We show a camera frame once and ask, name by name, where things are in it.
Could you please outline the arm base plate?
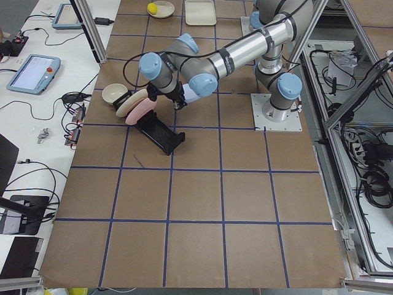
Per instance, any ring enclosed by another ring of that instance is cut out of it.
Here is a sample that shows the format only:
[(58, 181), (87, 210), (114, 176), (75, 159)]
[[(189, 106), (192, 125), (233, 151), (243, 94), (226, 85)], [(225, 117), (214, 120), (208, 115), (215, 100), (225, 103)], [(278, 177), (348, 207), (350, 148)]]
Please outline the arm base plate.
[(240, 24), (241, 24), (241, 31), (242, 36), (246, 36), (251, 32), (254, 32), (257, 28), (254, 28), (252, 22), (255, 20), (255, 17), (247, 17), (242, 16), (240, 17)]
[(252, 93), (251, 105), (254, 128), (261, 132), (301, 132), (299, 111), (296, 102), (287, 110), (273, 107), (269, 93)]

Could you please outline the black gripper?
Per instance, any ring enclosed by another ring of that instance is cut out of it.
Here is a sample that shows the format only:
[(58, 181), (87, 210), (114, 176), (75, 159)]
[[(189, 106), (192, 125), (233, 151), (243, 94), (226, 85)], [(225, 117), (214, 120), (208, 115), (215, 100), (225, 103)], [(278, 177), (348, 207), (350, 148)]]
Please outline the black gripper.
[(180, 81), (165, 88), (158, 88), (152, 82), (149, 82), (147, 84), (147, 93), (151, 101), (156, 101), (159, 95), (164, 95), (173, 102), (175, 110), (180, 110), (187, 105), (184, 98), (182, 83)]

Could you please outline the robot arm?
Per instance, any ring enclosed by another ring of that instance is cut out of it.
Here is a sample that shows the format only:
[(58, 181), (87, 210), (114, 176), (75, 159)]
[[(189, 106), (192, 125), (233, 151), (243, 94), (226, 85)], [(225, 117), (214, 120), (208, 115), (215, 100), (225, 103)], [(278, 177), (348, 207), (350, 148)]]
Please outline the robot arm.
[(180, 35), (164, 51), (144, 54), (139, 70), (155, 87), (154, 93), (165, 95), (175, 109), (216, 91), (219, 79), (252, 60), (260, 59), (259, 70), (264, 74), (280, 71), (281, 57), (274, 56), (286, 43), (296, 41), (311, 23), (312, 1), (255, 1), (260, 28), (227, 44), (204, 57), (188, 33)]

